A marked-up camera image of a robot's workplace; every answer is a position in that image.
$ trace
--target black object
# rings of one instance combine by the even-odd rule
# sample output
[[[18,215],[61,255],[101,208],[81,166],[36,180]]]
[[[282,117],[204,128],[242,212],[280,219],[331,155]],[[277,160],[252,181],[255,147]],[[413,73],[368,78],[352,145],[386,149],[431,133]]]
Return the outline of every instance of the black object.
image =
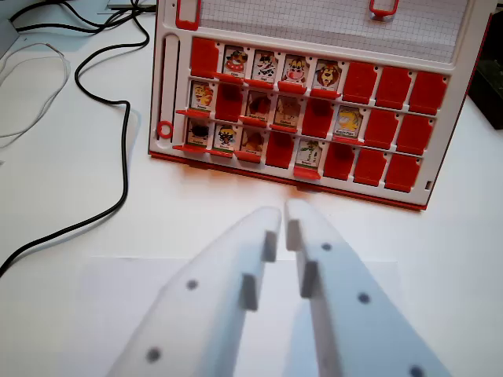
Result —
[[[493,15],[468,95],[496,130],[503,130],[503,11]]]

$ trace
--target screw hole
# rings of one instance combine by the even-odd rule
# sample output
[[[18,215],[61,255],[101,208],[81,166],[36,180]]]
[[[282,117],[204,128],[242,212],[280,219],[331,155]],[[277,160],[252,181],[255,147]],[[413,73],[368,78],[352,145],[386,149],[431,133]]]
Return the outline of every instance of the screw hole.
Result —
[[[151,348],[147,352],[146,358],[149,363],[155,363],[160,359],[160,350],[156,347]]]
[[[414,365],[413,367],[411,367],[410,369],[410,375],[412,377],[424,377],[424,372],[423,372],[423,369]]]
[[[361,293],[360,295],[358,295],[358,300],[362,304],[368,304],[370,302],[370,296],[366,293]]]
[[[187,289],[189,289],[190,291],[194,290],[197,288],[197,286],[199,285],[199,283],[197,282],[197,280],[189,280],[187,282]]]

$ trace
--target cartoon lion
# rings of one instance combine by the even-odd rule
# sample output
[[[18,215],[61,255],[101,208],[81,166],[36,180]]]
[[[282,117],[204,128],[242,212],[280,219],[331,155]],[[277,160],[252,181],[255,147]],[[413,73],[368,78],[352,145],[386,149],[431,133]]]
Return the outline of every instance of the cartoon lion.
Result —
[[[338,79],[339,71],[334,64],[327,64],[316,72],[316,81],[325,88],[335,84]]]
[[[359,127],[360,113],[358,110],[341,109],[337,122],[340,124],[341,128],[355,132]]]

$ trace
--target guess who game board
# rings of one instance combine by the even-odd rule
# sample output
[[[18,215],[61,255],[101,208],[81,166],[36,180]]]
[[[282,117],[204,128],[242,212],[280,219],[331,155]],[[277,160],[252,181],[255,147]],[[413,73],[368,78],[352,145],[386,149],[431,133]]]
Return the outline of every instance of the guess who game board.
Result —
[[[425,209],[496,3],[160,0],[149,153]]]

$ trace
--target black cable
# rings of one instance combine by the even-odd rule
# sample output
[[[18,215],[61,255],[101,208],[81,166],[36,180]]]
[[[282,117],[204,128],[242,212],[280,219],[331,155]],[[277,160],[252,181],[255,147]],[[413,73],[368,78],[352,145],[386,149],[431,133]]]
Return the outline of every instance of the black cable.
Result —
[[[88,28],[84,28],[84,27],[78,27],[78,26],[67,25],[67,24],[50,23],[50,24],[35,24],[35,25],[30,25],[30,26],[25,26],[25,27],[16,27],[16,31],[22,32],[22,31],[30,31],[30,30],[40,29],[40,28],[44,28],[44,27],[57,27],[57,28],[62,28],[62,29],[80,31],[82,33],[87,33],[87,34],[98,34],[106,28],[121,25],[124,22],[127,22],[128,20],[131,20],[134,17],[138,16],[139,14],[142,14],[144,12],[152,12],[156,8],[155,5],[151,5],[151,6],[145,7],[145,8],[140,8],[140,7],[138,7],[138,4],[134,4],[133,11],[131,12],[130,15],[125,16],[124,18],[122,18],[120,20],[116,20],[116,21],[112,22],[112,20],[114,18],[118,17],[121,14],[124,14],[128,10],[128,9],[121,9],[121,10],[115,12],[104,24],[97,24],[97,23],[94,23],[93,21],[89,21],[89,20],[85,19],[84,17],[80,16],[77,13],[77,11],[70,4],[68,4],[66,2],[66,0],[48,0],[45,2],[39,2],[36,4],[32,4],[32,5],[27,6],[26,8],[23,8],[19,12],[15,13],[12,17],[10,17],[10,22],[13,23],[21,15],[25,14],[26,12],[28,12],[32,9],[36,9],[36,8],[39,8],[42,6],[48,6],[48,5],[63,5],[68,10],[70,10],[70,12],[72,12],[75,16],[77,16],[81,21],[83,21],[86,24],[89,24],[91,26],[95,26],[96,29],[88,29]]]
[[[133,0],[130,0],[130,1],[131,1],[131,4],[133,5],[134,9],[139,10],[139,8],[138,8],[138,0],[134,0],[134,2],[133,2]],[[88,218],[88,219],[86,219],[84,221],[79,222],[78,224],[70,225],[70,226],[68,226],[68,227],[66,227],[66,228],[64,228],[62,230],[58,230],[57,232],[54,232],[52,234],[49,234],[48,236],[44,236],[44,237],[39,238],[37,240],[31,241],[31,242],[25,244],[24,246],[20,247],[19,249],[17,249],[16,251],[14,251],[6,259],[5,262],[3,262],[2,266],[0,266],[0,277],[2,277],[4,273],[6,273],[6,271],[12,265],[12,263],[14,262],[14,260],[19,255],[21,255],[22,253],[24,253],[25,251],[27,251],[27,250],[31,249],[32,247],[37,246],[37,245],[39,245],[41,243],[45,243],[45,242],[53,240],[53,239],[55,239],[55,238],[57,238],[59,236],[63,236],[66,233],[69,233],[69,232],[72,232],[72,231],[74,231],[76,229],[82,228],[83,226],[92,224],[93,222],[96,222],[96,221],[98,221],[98,220],[100,220],[100,219],[102,219],[102,218],[104,218],[104,217],[112,214],[113,212],[115,212],[116,210],[118,210],[119,208],[121,208],[121,206],[126,202],[127,193],[128,193],[128,189],[129,189],[128,177],[127,177],[126,135],[127,135],[127,124],[128,124],[128,120],[129,120],[129,114],[130,114],[131,104],[130,104],[129,101],[126,101],[126,100],[111,101],[111,100],[107,100],[106,98],[99,97],[98,95],[91,93],[89,90],[87,90],[81,84],[79,76],[80,76],[80,72],[82,71],[82,69],[90,61],[92,61],[95,57],[97,57],[101,53],[105,53],[105,52],[110,51],[112,49],[122,49],[122,48],[125,48],[125,47],[139,47],[140,49],[142,49],[143,47],[145,47],[145,46],[147,46],[149,44],[149,42],[150,42],[149,33],[138,22],[138,20],[136,18],[136,14],[135,13],[133,13],[133,14],[134,14],[133,17],[132,17],[133,21],[136,23],[136,25],[138,26],[138,28],[140,29],[140,31],[145,35],[145,40],[144,41],[138,42],[138,43],[123,43],[123,44],[108,46],[108,47],[105,47],[103,49],[99,49],[98,51],[96,51],[96,52],[92,53],[91,55],[89,55],[77,67],[77,69],[75,70],[75,83],[81,89],[81,91],[83,91],[88,97],[92,98],[95,101],[101,102],[102,104],[108,104],[108,105],[111,105],[111,106],[118,106],[118,105],[125,105],[126,106],[126,109],[125,109],[125,112],[124,112],[121,141],[120,141],[121,159],[122,159],[122,172],[123,172],[123,193],[122,193],[120,199],[113,206],[111,206],[107,210],[104,210],[100,214],[97,214],[97,215],[93,216],[92,218]]]

